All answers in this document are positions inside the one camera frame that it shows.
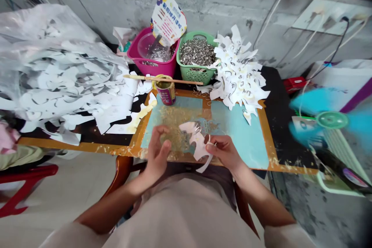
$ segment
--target beige shirt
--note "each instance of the beige shirt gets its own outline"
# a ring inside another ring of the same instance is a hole
[[[267,226],[264,238],[265,245],[232,210],[216,181],[180,174],[146,192],[139,210],[111,235],[99,236],[71,223],[54,231],[40,247],[315,247],[297,224]]]

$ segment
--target electric fan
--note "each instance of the electric fan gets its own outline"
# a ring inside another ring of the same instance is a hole
[[[335,96],[326,89],[316,89],[308,91],[295,98],[290,107],[299,110],[310,116],[314,116],[316,125],[313,129],[308,129],[306,123],[302,123],[302,130],[295,129],[293,123],[290,124],[292,135],[301,144],[308,146],[308,140],[315,137],[324,129],[345,128],[360,141],[362,147],[371,152],[372,150],[372,108],[358,110],[344,114],[333,109]]]
[[[334,94],[326,89],[312,90],[295,98],[290,107],[314,116],[315,121],[300,118],[300,124],[295,126],[294,123],[290,123],[289,129],[298,142],[307,148],[311,146],[316,152],[316,157],[330,167],[351,189],[372,201],[372,186],[368,182],[347,167],[330,150],[313,144],[314,139],[319,138],[325,129],[345,128],[359,139],[366,151],[372,150],[372,109],[344,114],[333,109],[337,101],[334,98]]]

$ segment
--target wooden table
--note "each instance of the wooden table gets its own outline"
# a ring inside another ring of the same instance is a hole
[[[133,70],[138,71],[135,66],[131,65],[131,67]],[[265,91],[271,91],[265,101],[260,101],[263,109],[257,110],[269,157],[268,170],[298,174],[316,174],[318,169],[313,155],[309,150],[297,143],[292,138],[289,131],[288,123],[291,121],[294,112],[288,107],[289,97],[280,79],[278,71],[271,67],[263,67],[262,75],[266,79],[266,86],[263,87],[263,89]],[[174,78],[180,79],[180,77],[180,71],[177,69]],[[203,98],[202,96],[194,96],[192,93],[193,86],[188,86],[186,84],[176,85],[177,96]],[[144,94],[139,96],[139,101],[133,104],[132,110],[138,112],[140,110],[140,104],[143,102],[147,105],[148,95]],[[208,101],[204,98],[203,117],[209,120],[210,107],[207,105],[207,102]],[[137,132],[134,135],[101,135],[94,120],[83,123],[77,126],[74,130],[76,133],[81,133],[81,142],[79,146],[72,146],[51,140],[41,129],[37,129],[31,133],[22,134],[19,143],[45,148],[70,149],[145,158],[146,149],[141,148],[141,142],[149,118],[150,113],[141,120]],[[115,124],[126,124],[129,122],[130,118],[127,120],[117,121]],[[19,121],[18,127],[21,128],[22,125],[22,121]],[[190,153],[174,152],[169,155],[168,160],[195,163],[193,155]],[[211,163],[221,165],[218,158],[214,158]]]

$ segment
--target wooden stick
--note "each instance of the wooden stick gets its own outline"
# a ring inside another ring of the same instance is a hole
[[[203,85],[202,82],[199,81],[181,81],[178,79],[164,79],[160,77],[144,77],[144,76],[136,76],[136,75],[123,75],[125,78],[131,79],[142,79],[142,80],[151,80],[151,81],[166,81],[166,82],[176,82],[176,83],[184,83],[184,84],[194,84],[194,85]]]

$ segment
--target plastic bag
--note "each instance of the plastic bag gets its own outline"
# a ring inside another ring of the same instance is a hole
[[[29,89],[22,76],[30,72],[27,65],[58,51],[86,55],[101,63],[110,62],[110,81],[120,73],[117,65],[128,69],[125,58],[116,56],[68,6],[40,4],[32,9],[0,14],[0,91],[16,105],[16,114],[30,120],[19,103]]]
[[[316,62],[307,78],[323,61]],[[332,108],[347,113],[372,94],[372,61],[350,59],[326,67],[311,80],[309,88],[327,88],[335,97]]]

